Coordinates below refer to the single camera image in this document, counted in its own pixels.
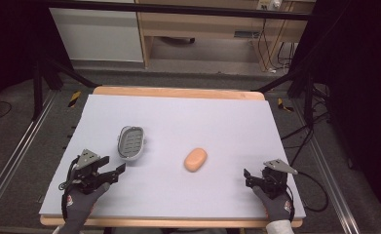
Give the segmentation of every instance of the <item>orange object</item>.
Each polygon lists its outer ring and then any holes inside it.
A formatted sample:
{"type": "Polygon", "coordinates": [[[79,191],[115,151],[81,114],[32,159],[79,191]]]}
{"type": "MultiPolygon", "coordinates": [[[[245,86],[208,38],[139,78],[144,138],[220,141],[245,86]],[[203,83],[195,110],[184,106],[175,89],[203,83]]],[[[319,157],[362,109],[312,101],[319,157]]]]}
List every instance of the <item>orange object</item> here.
{"type": "Polygon", "coordinates": [[[194,173],[202,167],[207,158],[208,153],[203,148],[195,148],[187,155],[186,160],[184,160],[184,167],[194,173]]]}

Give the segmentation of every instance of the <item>white cabinet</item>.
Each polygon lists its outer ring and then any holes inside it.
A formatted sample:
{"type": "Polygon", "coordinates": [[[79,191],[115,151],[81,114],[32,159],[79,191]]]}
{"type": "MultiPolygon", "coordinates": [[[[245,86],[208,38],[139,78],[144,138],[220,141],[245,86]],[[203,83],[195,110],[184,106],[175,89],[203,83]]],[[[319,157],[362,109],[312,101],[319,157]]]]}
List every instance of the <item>white cabinet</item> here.
{"type": "Polygon", "coordinates": [[[50,10],[72,60],[143,62],[136,13],[50,10]]]}

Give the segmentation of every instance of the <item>gray floor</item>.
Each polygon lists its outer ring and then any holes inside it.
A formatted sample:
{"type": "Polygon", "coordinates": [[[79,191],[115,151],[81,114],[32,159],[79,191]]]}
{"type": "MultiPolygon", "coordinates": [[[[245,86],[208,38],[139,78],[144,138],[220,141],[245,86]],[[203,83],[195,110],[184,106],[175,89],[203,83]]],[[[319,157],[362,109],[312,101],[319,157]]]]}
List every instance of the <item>gray floor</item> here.
{"type": "MultiPolygon", "coordinates": [[[[250,47],[249,41],[244,40],[237,42],[196,40],[195,44],[188,45],[182,41],[158,39],[154,44],[150,67],[147,69],[121,66],[108,71],[105,70],[108,68],[105,66],[85,69],[88,68],[85,64],[77,68],[88,79],[106,85],[205,89],[251,90],[283,75],[282,69],[277,73],[260,71],[250,47]]],[[[46,192],[65,146],[77,126],[87,95],[92,92],[92,89],[72,79],[63,77],[63,81],[64,87],[55,93],[54,105],[35,139],[25,150],[9,185],[0,197],[0,228],[4,228],[2,229],[4,233],[47,233],[53,228],[43,226],[39,222],[38,212],[41,207],[39,197],[46,192]],[[75,107],[67,107],[75,91],[81,91],[82,94],[75,107]]],[[[283,84],[265,95],[271,104],[281,137],[302,126],[300,108],[288,112],[278,107],[278,98],[282,98],[286,106],[293,106],[293,103],[302,101],[301,98],[286,98],[287,87],[288,83],[283,84]]],[[[0,116],[7,113],[0,118],[1,174],[16,150],[20,138],[30,125],[33,111],[31,81],[7,88],[1,94],[0,101],[3,101],[0,102],[0,116]]],[[[324,112],[324,106],[318,105],[315,115],[324,112]]],[[[300,133],[283,141],[289,160],[297,150],[291,147],[299,145],[303,137],[305,133],[300,133]]],[[[360,232],[381,233],[381,205],[370,191],[363,174],[348,168],[346,153],[326,119],[315,125],[314,139],[321,147],[360,232]]],[[[295,169],[323,182],[315,161],[315,152],[309,143],[299,154],[295,169]]],[[[319,208],[324,204],[324,195],[315,183],[299,175],[295,177],[295,181],[302,199],[306,200],[309,207],[319,208]]],[[[95,228],[89,229],[90,232],[96,232],[95,228]]],[[[157,231],[157,229],[124,228],[117,230],[117,233],[157,233],[157,231]]],[[[322,213],[307,211],[303,225],[295,229],[295,232],[344,233],[345,231],[337,210],[330,202],[322,213]]],[[[247,233],[261,233],[261,230],[247,230],[247,233]]]]}

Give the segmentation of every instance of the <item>table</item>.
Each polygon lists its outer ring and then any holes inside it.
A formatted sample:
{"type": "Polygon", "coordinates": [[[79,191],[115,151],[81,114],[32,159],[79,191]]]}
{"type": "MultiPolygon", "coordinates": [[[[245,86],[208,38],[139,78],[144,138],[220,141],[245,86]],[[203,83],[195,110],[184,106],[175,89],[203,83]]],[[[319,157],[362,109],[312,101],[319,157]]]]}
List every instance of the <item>table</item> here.
{"type": "MultiPolygon", "coordinates": [[[[253,92],[241,92],[241,91],[228,91],[228,90],[192,90],[192,89],[169,89],[169,88],[140,88],[140,87],[98,87],[94,90],[93,96],[123,96],[123,97],[140,97],[140,98],[192,98],[190,101],[193,101],[197,98],[207,101],[208,99],[224,99],[225,101],[232,101],[232,100],[246,100],[246,101],[256,101],[256,100],[264,100],[264,96],[260,93],[253,93],[253,92]]],[[[68,145],[67,151],[71,148],[71,142],[68,145]]],[[[208,160],[206,163],[212,163],[213,159],[208,157],[208,160]]],[[[126,168],[126,173],[128,171],[133,171],[136,168],[133,168],[133,165],[128,165],[126,168]]],[[[243,176],[242,176],[242,169],[240,169],[240,180],[243,183],[243,176]]],[[[120,181],[116,184],[113,184],[110,188],[110,190],[107,192],[109,193],[112,190],[119,189],[120,186],[122,186],[122,183],[124,183],[125,187],[128,187],[128,176],[127,175],[120,175],[120,181]]],[[[54,194],[54,197],[51,197],[51,191],[55,190],[55,185],[50,186],[49,192],[47,193],[46,199],[43,204],[43,208],[40,211],[41,214],[41,222],[45,225],[60,225],[63,224],[63,219],[60,215],[60,212],[58,212],[60,209],[55,210],[54,212],[49,212],[48,209],[45,208],[48,207],[48,203],[54,202],[54,200],[60,199],[59,196],[54,194]]],[[[248,192],[250,194],[250,191],[248,188],[243,189],[243,193],[248,192]]],[[[94,212],[100,213],[100,202],[105,203],[105,199],[100,199],[97,202],[97,206],[95,206],[94,212]]],[[[302,224],[302,218],[305,215],[303,211],[303,207],[297,207],[296,208],[299,212],[299,217],[296,218],[292,222],[293,227],[298,227],[302,224]]],[[[147,216],[147,217],[120,217],[120,216],[99,216],[92,213],[90,218],[87,220],[86,225],[94,225],[94,226],[141,226],[141,227],[246,227],[246,228],[254,228],[254,227],[264,227],[268,221],[266,218],[243,218],[243,217],[237,217],[237,218],[209,218],[209,217],[200,217],[200,218],[175,218],[175,217],[156,217],[156,216],[147,216]]]]}
{"type": "MultiPolygon", "coordinates": [[[[272,11],[312,13],[316,0],[284,0],[279,9],[272,11]]],[[[135,0],[137,4],[161,4],[172,6],[215,7],[243,10],[258,9],[259,1],[246,0],[135,0]]],[[[278,53],[280,43],[299,43],[307,21],[232,18],[216,16],[192,16],[158,13],[137,13],[144,66],[150,66],[154,37],[209,38],[250,40],[262,71],[271,64],[278,53]],[[264,29],[266,40],[259,36],[264,29]],[[240,37],[237,31],[251,34],[251,38],[240,37]]]]}

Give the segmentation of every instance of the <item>metal rod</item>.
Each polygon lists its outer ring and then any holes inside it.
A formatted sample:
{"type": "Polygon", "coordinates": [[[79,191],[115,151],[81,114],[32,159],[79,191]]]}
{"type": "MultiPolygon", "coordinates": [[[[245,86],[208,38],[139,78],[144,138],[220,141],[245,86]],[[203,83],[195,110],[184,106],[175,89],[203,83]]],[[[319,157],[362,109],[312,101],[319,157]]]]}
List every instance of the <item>metal rod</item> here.
{"type": "MultiPolygon", "coordinates": [[[[300,110],[303,108],[303,106],[296,99],[294,99],[292,103],[296,110],[300,110]]],[[[297,115],[302,125],[306,125],[305,119],[300,114],[300,111],[296,112],[298,113],[297,115]]],[[[352,212],[348,207],[345,197],[343,196],[342,191],[339,188],[339,185],[336,182],[336,179],[333,176],[332,171],[330,170],[329,165],[327,164],[327,161],[324,158],[324,154],[315,137],[312,137],[310,145],[312,147],[312,151],[314,152],[314,159],[324,180],[326,192],[329,195],[330,201],[332,202],[332,205],[336,210],[336,213],[338,214],[339,221],[341,222],[345,233],[361,233],[358,228],[357,222],[355,221],[354,216],[352,215],[352,212]]]]}
{"type": "Polygon", "coordinates": [[[12,156],[8,160],[8,163],[5,165],[4,169],[0,174],[0,199],[5,189],[7,188],[9,182],[14,176],[15,171],[17,170],[20,162],[23,159],[23,156],[26,153],[26,150],[29,148],[32,140],[34,140],[39,128],[44,122],[48,112],[51,109],[51,106],[55,100],[57,95],[57,91],[50,91],[47,99],[45,100],[44,106],[45,108],[40,113],[39,117],[36,120],[33,120],[14,150],[12,156]]]}
{"type": "Polygon", "coordinates": [[[115,12],[143,12],[183,14],[200,16],[218,16],[235,18],[258,18],[275,20],[311,20],[315,15],[308,13],[260,11],[230,8],[175,6],[159,4],[135,4],[115,2],[68,1],[68,0],[20,0],[32,4],[44,5],[49,8],[100,10],[115,12]]]}
{"type": "Polygon", "coordinates": [[[42,111],[42,80],[40,75],[39,61],[33,65],[33,89],[34,89],[34,114],[32,120],[36,120],[42,111]]]}
{"type": "Polygon", "coordinates": [[[68,76],[72,77],[74,80],[81,82],[83,85],[87,86],[88,88],[96,88],[98,86],[101,86],[100,84],[96,84],[96,83],[84,78],[82,75],[80,75],[80,74],[76,73],[75,71],[65,67],[64,65],[60,64],[59,62],[55,61],[52,58],[49,58],[48,56],[44,56],[43,60],[45,62],[47,62],[49,65],[58,69],[59,71],[61,71],[65,74],[67,74],[68,76]]]}

